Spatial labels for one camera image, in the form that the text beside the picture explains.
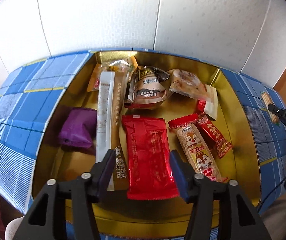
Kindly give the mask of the cracker packet with green ends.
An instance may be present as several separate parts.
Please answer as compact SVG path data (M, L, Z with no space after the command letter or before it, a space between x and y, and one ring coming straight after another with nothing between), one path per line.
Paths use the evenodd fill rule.
M266 106L266 109L268 110L271 122L277 126L280 125L281 121L279 118L278 111L276 110L276 106L274 105L274 102L268 92L261 92L260 96L262 100L264 101L264 104Z

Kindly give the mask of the red patterned candy packet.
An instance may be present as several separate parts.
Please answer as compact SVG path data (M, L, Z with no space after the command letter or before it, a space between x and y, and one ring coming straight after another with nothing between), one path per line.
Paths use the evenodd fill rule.
M229 150L232 149L232 144L227 141L219 129L211 122L204 114L196 114L195 125L203 136L206 144L210 149L213 149L219 159L222 159Z

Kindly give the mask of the squirrel sesame bar packet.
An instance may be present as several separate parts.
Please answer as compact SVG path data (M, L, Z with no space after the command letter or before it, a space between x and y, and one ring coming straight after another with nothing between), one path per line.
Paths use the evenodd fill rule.
M168 122L182 146L182 149L196 173L201 173L212 181L225 182L208 148L204 138L196 126L199 115L194 113Z

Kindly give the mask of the purple snack packet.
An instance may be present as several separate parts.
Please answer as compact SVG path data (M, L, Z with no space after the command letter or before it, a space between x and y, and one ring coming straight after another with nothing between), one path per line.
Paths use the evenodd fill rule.
M91 148L96 135L97 110L73 108L65 120L58 139L62 145Z

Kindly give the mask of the plain red foil packet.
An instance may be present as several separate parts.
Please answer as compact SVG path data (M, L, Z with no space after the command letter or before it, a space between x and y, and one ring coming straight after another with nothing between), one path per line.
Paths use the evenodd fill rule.
M129 189L132 200L163 200L179 196L169 164L166 122L140 115L122 116L126 134Z

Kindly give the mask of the tan pastry packet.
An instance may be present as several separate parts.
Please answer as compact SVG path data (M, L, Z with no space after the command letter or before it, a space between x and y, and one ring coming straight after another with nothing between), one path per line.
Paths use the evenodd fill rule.
M170 74L169 90L171 92L198 100L209 99L205 85L195 74L181 69L171 69L168 73Z

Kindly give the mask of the long brown white stick packet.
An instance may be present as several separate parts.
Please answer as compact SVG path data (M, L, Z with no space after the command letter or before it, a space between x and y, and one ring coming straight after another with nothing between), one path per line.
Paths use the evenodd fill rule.
M108 150L116 155L113 173L109 179L108 190L128 189L128 168L123 153L120 136L120 114L128 82L126 72L102 72L100 75L97 126L96 126L96 162L103 160Z

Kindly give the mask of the red white snack packet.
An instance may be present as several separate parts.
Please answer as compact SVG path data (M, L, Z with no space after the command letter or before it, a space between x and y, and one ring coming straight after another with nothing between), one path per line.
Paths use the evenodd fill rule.
M209 99L207 100L198 100L196 103L196 113L204 112L208 115L212 120L217 120L217 112L218 112L218 96L216 88L205 85L207 89L207 93Z

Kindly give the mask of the blue checked tablecloth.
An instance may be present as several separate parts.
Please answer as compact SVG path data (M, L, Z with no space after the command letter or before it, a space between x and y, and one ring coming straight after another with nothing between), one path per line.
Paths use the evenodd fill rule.
M24 65L14 70L0 88L0 194L24 216L35 200L32 183L50 117L93 53L63 54ZM286 127L282 122L279 126L271 122L260 93L268 92L275 106L285 106L274 90L247 75L237 74L239 77L231 74L232 86L257 147L262 193L255 208L261 217L286 192ZM67 222L72 222L70 200L66 201L65 213ZM215 200L210 238L212 231L218 234L218 222L219 202Z

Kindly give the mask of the gold tin box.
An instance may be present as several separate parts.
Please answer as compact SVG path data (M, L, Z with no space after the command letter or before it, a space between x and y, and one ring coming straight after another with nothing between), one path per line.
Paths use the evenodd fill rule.
M232 144L232 149L221 159L212 148L212 155L224 178L238 181L242 191L254 206L261 200L261 178L259 160L252 128L238 99L236 89L232 86L233 71L218 68L207 63L184 57L158 54L143 51L101 51L93 53L82 69L78 72L67 91L54 108L42 139L32 183L32 196L36 198L46 181L50 178L58 182L76 179L83 172L88 172L95 163L95 145L90 150L72 150L71 147L61 146L59 132L68 117L72 107L97 109L98 91L87 92L87 86L97 64L102 60L134 56L139 66L154 66L165 71L182 69L196 74L201 82L212 85L218 93L218 116L212 121L226 140ZM173 93L155 109L122 109L119 122L113 132L113 140L119 142L122 148L122 160L128 175L129 161L132 160L134 146L138 155L134 161L147 161L143 165L146 178L151 168L157 163L152 162L154 153L161 156L161 133L156 129L148 132L143 124L134 126L133 137L127 136L123 129L124 115L138 115L147 118L162 118L167 128L169 151L177 150L184 162L188 162L186 154L173 130L169 129L168 121L193 114L196 100L187 96ZM129 238L167 238L182 236L187 229L192 211L192 204L186 204L180 197L162 200L134 200L127 198L129 179L117 181L115 190L107 191L99 204L93 204L94 215L101 233Z

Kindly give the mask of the brown bun snack packet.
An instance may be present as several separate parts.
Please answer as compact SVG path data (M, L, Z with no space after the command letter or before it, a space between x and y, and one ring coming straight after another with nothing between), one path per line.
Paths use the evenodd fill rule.
M169 97L162 85L170 74L153 66L138 66L127 89L124 107L127 109L156 109Z

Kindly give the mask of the orange clear candy packet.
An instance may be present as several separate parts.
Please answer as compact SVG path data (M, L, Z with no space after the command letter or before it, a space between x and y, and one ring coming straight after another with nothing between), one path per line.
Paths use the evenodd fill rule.
M97 63L94 67L87 86L87 92L92 92L94 90L99 89L100 75L102 72L125 73L125 76L128 78L128 82L130 82L132 74L137 67L138 62L135 56L130 56L124 59L117 59L112 61L101 61L100 64Z

